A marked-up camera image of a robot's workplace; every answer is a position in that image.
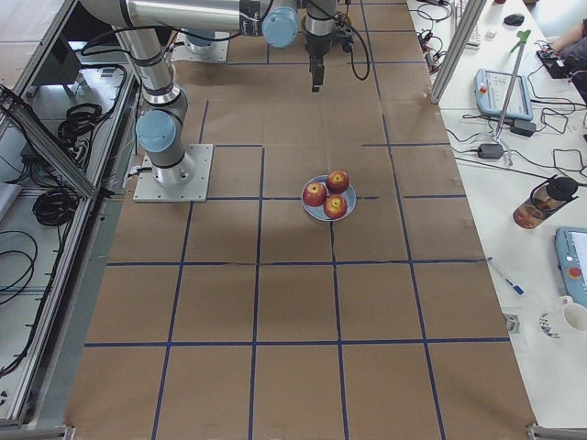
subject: mug handle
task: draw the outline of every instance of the mug handle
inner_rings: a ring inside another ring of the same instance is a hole
[[[572,304],[572,298],[569,295],[560,296],[557,301],[561,302],[562,305]]]

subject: green clamp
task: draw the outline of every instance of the green clamp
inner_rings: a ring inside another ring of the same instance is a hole
[[[516,36],[520,39],[515,46],[512,47],[510,53],[514,53],[514,50],[526,44],[528,42],[528,37],[530,36],[530,29],[529,30],[518,30]]]

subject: person's arm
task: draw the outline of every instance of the person's arm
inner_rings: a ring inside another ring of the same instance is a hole
[[[576,43],[580,39],[584,37],[584,25],[581,23],[575,27],[572,27],[569,32],[564,34],[562,37],[557,39],[554,43],[550,45],[556,52],[559,52],[569,46],[572,43]]]

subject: brown tiled tabletop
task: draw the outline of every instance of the brown tiled tabletop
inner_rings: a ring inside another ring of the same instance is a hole
[[[407,6],[350,13],[365,82],[334,48],[311,93],[301,36],[176,65],[183,140],[216,144],[209,198],[128,191],[67,412],[80,439],[525,438],[533,415]],[[300,192],[336,168],[357,208],[320,223]]]

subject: keyboard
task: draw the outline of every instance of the keyboard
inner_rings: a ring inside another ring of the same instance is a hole
[[[455,1],[455,29],[460,23],[463,14],[465,13],[465,8],[469,0],[456,0]],[[467,45],[465,46],[466,49],[473,49],[479,50],[481,46],[481,34],[479,33],[479,25],[475,25],[473,31],[471,32],[471,36],[469,37],[469,41],[467,41]]]

